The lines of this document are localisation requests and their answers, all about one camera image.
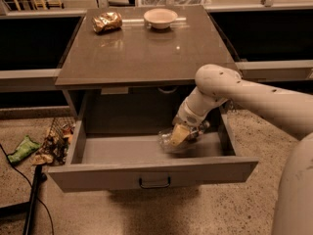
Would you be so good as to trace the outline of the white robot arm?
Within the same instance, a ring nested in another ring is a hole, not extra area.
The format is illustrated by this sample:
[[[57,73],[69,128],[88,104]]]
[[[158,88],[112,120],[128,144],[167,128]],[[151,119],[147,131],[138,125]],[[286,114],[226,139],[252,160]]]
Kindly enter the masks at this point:
[[[205,65],[195,75],[196,87],[181,104],[170,144],[178,146],[207,114],[228,100],[264,118],[294,138],[313,133],[313,96],[250,82],[231,69]]]

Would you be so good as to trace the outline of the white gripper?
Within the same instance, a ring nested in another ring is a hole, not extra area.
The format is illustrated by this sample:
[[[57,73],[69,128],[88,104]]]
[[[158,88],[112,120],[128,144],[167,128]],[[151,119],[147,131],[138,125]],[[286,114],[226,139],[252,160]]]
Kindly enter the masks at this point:
[[[172,124],[176,124],[172,130],[169,144],[173,147],[180,145],[189,135],[191,127],[198,127],[203,121],[200,117],[193,113],[186,102],[183,102],[174,117]]]

